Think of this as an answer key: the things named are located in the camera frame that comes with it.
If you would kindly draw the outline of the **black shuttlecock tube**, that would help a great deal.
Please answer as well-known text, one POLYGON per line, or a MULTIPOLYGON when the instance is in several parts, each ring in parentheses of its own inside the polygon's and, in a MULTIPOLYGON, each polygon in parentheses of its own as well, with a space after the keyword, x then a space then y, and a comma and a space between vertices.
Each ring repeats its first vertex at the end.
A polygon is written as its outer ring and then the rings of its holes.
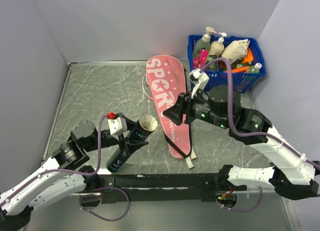
MULTIPOLYGON (((147 138, 158 127, 158 121, 151 114, 142 114, 136 122, 136 127, 131 131, 126 131, 124 137, 127 140, 147 141, 147 138)), ((120 150, 119 145, 109 160, 106 162, 106 168, 111 173, 116 173, 120 167, 130 158, 133 153, 126 153, 120 150)))

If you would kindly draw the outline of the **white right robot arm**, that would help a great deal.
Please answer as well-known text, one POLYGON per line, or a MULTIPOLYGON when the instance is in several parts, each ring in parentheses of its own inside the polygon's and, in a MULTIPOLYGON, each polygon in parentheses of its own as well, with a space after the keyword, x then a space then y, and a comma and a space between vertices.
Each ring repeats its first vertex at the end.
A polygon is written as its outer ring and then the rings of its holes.
POLYGON ((319 197, 320 185, 315 176, 320 173, 320 163, 310 163, 289 145, 260 111, 241 106, 241 95, 219 85, 209 92, 197 90, 178 95, 175 104, 163 115, 175 125, 191 124, 201 120, 228 130, 230 137, 257 150, 267 157, 272 166, 245 168, 225 164, 218 172, 218 184, 223 190, 238 186, 258 186, 273 189, 289 200, 319 197))

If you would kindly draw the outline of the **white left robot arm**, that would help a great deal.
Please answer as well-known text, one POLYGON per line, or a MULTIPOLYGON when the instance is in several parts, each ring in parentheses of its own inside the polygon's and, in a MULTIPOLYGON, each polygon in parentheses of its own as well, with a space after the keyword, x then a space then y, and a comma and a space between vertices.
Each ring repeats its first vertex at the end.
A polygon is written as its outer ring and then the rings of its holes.
POLYGON ((31 220, 32 212, 39 211, 74 193, 101 192, 97 167, 85 163, 89 152, 118 146, 125 155, 115 159, 109 169, 116 172, 133 152, 148 144, 147 138, 158 126, 154 116, 142 114, 133 121, 122 113, 110 112, 104 116, 109 129, 102 129, 92 121, 80 122, 50 158, 34 173, 12 189, 0 195, 0 229, 19 231, 31 220))

